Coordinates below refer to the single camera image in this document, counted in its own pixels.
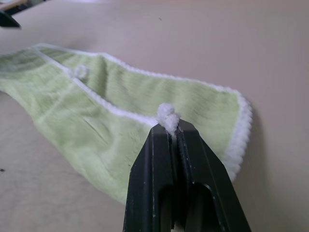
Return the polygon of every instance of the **green fabric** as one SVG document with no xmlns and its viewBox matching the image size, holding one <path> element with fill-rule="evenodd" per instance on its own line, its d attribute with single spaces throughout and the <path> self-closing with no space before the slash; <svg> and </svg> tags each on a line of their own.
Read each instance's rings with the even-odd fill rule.
<svg viewBox="0 0 309 232">
<path fill-rule="evenodd" d="M 142 74 L 103 54 L 51 46 L 1 56 L 0 90 L 25 108 L 37 129 L 98 189 L 125 202 L 131 165 L 151 125 L 118 116 L 90 96 L 64 71 L 80 65 L 89 69 L 82 83 L 119 109 L 155 117 L 159 104 L 173 103 L 224 160 L 243 107 L 237 92 Z"/>
</svg>

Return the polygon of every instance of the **white trim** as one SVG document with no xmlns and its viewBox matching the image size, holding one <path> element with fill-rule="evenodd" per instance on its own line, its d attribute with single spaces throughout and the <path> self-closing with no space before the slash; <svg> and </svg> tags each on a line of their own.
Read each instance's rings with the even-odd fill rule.
<svg viewBox="0 0 309 232">
<path fill-rule="evenodd" d="M 137 68 L 134 68 L 134 67 L 127 65 L 123 61 L 121 61 L 121 60 L 119 60 L 119 59 L 117 59 L 117 58 L 115 58 L 115 57 L 113 57 L 113 56 L 111 56 L 107 53 L 83 52 L 83 51 L 67 49 L 67 48 L 54 46 L 54 45 L 50 45 L 50 44 L 44 44 L 44 43 L 37 44 L 33 47 L 34 48 L 48 47 L 48 48 L 52 48 L 52 49 L 56 49 L 56 50 L 60 50 L 60 51 L 67 51 L 67 52 L 86 55 L 86 56 L 103 55 L 106 59 L 119 64 L 120 66 L 122 66 L 123 68 L 125 68 L 125 69 L 127 69 L 131 72 L 141 73 L 141 74 L 144 74 L 144 75 L 157 77 L 157 78 L 172 79 L 172 80 L 177 80 L 177 81 L 196 82 L 196 83 L 206 85 L 208 87 L 212 87 L 217 91 L 224 91 L 224 92 L 230 92 L 230 93 L 236 94 L 236 96 L 238 98 L 238 102 L 239 102 L 239 115 L 238 115 L 234 130 L 233 130 L 233 134 L 231 136 L 231 140 L 228 144 L 228 147 L 225 151 L 225 156 L 223 158 L 223 164 L 225 165 L 225 168 L 226 168 L 231 180 L 233 181 L 235 179 L 236 174 L 240 170 L 240 165 L 242 163 L 242 157 L 245 154 L 245 149 L 246 149 L 246 146 L 247 146 L 247 142 L 249 140 L 251 123 L 252 123 L 251 106 L 247 102 L 247 100 L 243 97 L 243 95 L 241 93 L 239 93 L 237 90 L 231 89 L 229 87 L 223 87 L 223 86 L 208 84 L 206 82 L 199 81 L 199 80 L 193 80 L 193 79 L 189 79 L 189 78 L 182 78 L 182 77 L 176 77 L 176 76 L 172 76 L 172 75 L 166 75 L 166 74 L 160 74 L 160 73 L 140 70 L 140 69 L 137 69 Z M 111 113 L 119 115 L 119 116 L 127 116 L 131 119 L 137 120 L 139 122 L 143 122 L 143 123 L 150 125 L 150 126 L 153 126 L 157 123 L 155 118 L 142 116 L 142 115 L 139 115 L 139 114 L 136 114 L 136 113 L 133 113 L 133 112 L 124 111 L 122 109 L 115 107 L 111 103 L 104 100 L 100 95 L 93 92 L 88 86 L 86 86 L 84 83 L 82 83 L 79 79 L 77 79 L 75 77 L 73 77 L 72 79 L 79 87 L 81 87 L 93 99 L 95 99 L 99 104 L 101 104 L 103 107 L 105 107 Z"/>
</svg>

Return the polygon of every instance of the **light green cloth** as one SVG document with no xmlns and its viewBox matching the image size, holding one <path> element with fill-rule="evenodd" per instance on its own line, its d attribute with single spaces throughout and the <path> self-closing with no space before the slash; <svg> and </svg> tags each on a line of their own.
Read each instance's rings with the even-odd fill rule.
<svg viewBox="0 0 309 232">
<path fill-rule="evenodd" d="M 138 70 L 108 54 L 43 44 L 1 56 L 0 90 L 79 173 L 123 203 L 131 165 L 161 103 L 193 123 L 231 179 L 250 133 L 251 108 L 239 92 Z"/>
</svg>

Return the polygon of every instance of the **black object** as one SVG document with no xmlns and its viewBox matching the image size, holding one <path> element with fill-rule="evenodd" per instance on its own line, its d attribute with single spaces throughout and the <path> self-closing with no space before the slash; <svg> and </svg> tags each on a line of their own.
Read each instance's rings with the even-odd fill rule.
<svg viewBox="0 0 309 232">
<path fill-rule="evenodd" d="M 177 141 L 154 126 L 130 173 L 124 232 L 250 232 L 225 167 L 180 120 Z"/>
<path fill-rule="evenodd" d="M 0 27 L 20 28 L 19 23 L 4 11 L 0 11 Z"/>
</svg>

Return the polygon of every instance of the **white yarn tuft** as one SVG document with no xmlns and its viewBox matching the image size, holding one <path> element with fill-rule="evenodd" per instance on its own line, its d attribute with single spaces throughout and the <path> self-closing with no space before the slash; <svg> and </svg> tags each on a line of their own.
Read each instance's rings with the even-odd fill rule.
<svg viewBox="0 0 309 232">
<path fill-rule="evenodd" d="M 89 69 L 84 65 L 79 65 L 74 69 L 74 76 L 77 79 L 85 79 L 88 76 Z"/>
<path fill-rule="evenodd" d="M 164 127 L 167 132 L 174 137 L 179 123 L 180 114 L 175 113 L 174 106 L 170 103 L 159 105 L 157 113 L 158 123 Z"/>
</svg>

